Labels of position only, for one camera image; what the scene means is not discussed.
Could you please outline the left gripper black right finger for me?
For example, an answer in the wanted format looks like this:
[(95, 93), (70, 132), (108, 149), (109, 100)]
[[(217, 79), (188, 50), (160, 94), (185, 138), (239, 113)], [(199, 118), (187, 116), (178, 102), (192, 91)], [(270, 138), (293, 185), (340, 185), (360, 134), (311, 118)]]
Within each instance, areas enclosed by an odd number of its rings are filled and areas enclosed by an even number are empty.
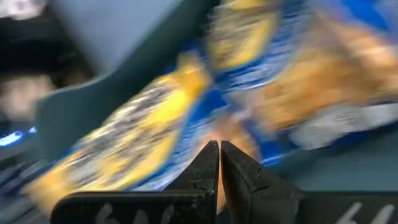
[(398, 224), (398, 192), (303, 191), (229, 141), (221, 171), (233, 224)]

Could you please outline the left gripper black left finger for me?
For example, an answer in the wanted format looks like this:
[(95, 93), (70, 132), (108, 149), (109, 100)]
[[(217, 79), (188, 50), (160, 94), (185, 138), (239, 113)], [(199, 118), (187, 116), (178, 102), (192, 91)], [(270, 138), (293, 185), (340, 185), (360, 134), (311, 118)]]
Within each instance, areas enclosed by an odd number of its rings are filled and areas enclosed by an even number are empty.
[(50, 224), (215, 224), (219, 162), (218, 143), (210, 141), (166, 189), (70, 194)]

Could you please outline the blue Maruchan ramen pack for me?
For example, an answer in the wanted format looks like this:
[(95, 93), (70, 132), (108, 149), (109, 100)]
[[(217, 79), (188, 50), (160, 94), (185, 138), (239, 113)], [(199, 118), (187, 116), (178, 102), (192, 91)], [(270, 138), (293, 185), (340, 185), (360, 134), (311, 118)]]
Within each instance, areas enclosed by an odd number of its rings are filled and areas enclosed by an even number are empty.
[(398, 0), (223, 0), (207, 41), (217, 84), (268, 133), (398, 101)]
[(45, 213), (77, 191), (165, 189), (209, 141), (230, 141), (257, 159), (258, 148), (212, 86), (196, 50), (77, 141), (68, 156), (24, 187)]

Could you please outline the silver foil packet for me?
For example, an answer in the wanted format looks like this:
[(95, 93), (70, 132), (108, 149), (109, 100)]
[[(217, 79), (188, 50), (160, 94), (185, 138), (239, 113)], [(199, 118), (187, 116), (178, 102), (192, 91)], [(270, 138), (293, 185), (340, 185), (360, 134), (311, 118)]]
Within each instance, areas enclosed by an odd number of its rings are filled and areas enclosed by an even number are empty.
[(350, 133), (370, 131), (398, 121), (398, 103), (334, 105), (292, 128), (290, 140), (304, 150), (329, 146)]

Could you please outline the teal plastic bin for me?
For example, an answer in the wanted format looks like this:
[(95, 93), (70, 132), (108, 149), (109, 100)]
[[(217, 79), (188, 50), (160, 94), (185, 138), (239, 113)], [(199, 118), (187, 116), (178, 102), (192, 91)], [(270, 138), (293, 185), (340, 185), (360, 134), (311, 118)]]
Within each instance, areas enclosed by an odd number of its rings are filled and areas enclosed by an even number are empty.
[[(51, 0), (51, 12), (95, 75), (38, 101), (42, 158), (60, 158), (148, 84), (184, 40), (204, 34), (222, 1)], [(398, 123), (345, 137), (331, 149), (288, 157), (272, 168), (305, 189), (398, 191)]]

